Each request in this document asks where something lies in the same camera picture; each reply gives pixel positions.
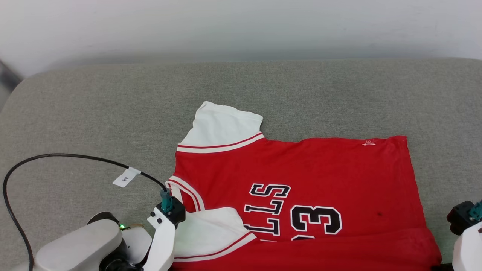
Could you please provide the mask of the red white basketball jersey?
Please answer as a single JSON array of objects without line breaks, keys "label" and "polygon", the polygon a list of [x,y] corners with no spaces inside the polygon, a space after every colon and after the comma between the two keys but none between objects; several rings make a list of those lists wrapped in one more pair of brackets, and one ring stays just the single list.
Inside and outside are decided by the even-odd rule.
[{"label": "red white basketball jersey", "polygon": [[205,101],[167,180],[186,207],[175,271],[432,271],[403,135],[268,140],[263,117]]}]

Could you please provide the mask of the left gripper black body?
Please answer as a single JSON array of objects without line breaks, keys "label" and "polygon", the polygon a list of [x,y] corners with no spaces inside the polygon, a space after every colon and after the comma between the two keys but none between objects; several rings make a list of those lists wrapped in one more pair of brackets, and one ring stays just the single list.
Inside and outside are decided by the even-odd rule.
[{"label": "left gripper black body", "polygon": [[142,271],[152,237],[143,227],[121,228],[119,246],[100,263],[100,271]]}]

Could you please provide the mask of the grey metal wall strip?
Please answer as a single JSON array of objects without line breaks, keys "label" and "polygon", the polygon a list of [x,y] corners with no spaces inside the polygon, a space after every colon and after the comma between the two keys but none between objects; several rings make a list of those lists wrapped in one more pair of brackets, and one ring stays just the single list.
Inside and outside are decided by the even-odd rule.
[{"label": "grey metal wall strip", "polygon": [[21,82],[22,79],[0,60],[0,86],[11,93]]}]

